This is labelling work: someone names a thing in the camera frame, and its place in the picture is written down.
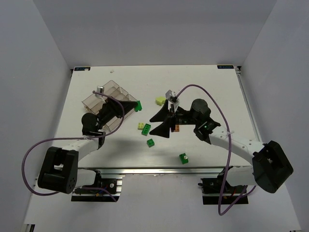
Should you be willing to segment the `green lego with printed face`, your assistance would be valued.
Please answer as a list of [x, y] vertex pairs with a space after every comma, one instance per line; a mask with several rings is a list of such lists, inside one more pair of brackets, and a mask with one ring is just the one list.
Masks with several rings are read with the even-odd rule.
[[141, 102], [137, 101], [136, 103], [137, 103], [137, 105], [134, 108], [135, 112], [141, 111], [142, 110]]

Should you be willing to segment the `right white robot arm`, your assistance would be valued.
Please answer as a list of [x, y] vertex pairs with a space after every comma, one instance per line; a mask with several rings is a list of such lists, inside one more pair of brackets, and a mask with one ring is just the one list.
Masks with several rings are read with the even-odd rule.
[[279, 143], [263, 143], [242, 138], [228, 132], [211, 117], [211, 110], [203, 99], [195, 99], [190, 110], [174, 109], [166, 101], [150, 122], [161, 124], [150, 135], [169, 138], [176, 125], [194, 125], [196, 137], [210, 145], [218, 146], [246, 160], [248, 167], [229, 167], [228, 186], [258, 185], [268, 193], [275, 193], [294, 172], [292, 165]]

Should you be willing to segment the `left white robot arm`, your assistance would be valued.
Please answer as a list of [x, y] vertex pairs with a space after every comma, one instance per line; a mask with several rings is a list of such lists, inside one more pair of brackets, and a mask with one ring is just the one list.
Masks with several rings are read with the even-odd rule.
[[73, 192], [76, 187], [99, 188], [99, 171], [78, 169], [78, 162], [103, 146], [106, 133], [101, 130], [105, 124], [114, 117], [124, 119], [137, 105], [137, 101], [108, 99], [98, 114], [84, 114], [81, 122], [85, 139], [63, 147], [48, 148], [39, 173], [38, 187], [66, 194]]

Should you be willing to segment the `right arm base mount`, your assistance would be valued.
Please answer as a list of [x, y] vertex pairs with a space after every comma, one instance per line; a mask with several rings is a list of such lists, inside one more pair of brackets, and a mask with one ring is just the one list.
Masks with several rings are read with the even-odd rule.
[[[217, 204], [225, 168], [197, 168], [196, 172], [200, 175], [198, 185], [201, 187], [203, 204]], [[251, 167], [230, 166], [224, 184], [222, 204], [231, 204], [242, 192], [247, 192], [244, 190], [245, 186], [254, 183], [253, 169]]]

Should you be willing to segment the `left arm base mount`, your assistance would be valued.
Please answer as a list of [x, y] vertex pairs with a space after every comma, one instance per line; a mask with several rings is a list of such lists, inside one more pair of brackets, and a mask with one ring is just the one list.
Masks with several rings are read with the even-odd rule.
[[118, 174], [105, 174], [103, 170], [78, 170], [77, 183], [71, 195], [72, 202], [117, 202], [122, 190], [123, 177]]

